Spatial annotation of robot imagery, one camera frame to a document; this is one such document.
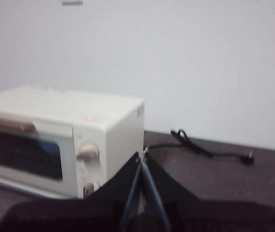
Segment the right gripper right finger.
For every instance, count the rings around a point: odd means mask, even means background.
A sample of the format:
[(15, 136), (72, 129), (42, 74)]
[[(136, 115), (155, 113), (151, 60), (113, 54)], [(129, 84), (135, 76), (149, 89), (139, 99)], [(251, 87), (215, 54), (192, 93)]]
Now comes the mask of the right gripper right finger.
[(203, 199), (173, 179), (148, 153), (152, 175), (174, 232), (275, 232), (275, 208), (253, 201)]

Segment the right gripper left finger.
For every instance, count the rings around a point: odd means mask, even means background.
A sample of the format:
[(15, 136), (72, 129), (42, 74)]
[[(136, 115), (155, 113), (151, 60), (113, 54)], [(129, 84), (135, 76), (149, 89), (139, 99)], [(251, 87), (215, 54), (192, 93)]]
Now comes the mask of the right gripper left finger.
[(115, 232), (138, 169), (138, 153), (85, 199), (35, 199), (12, 206), (0, 232)]

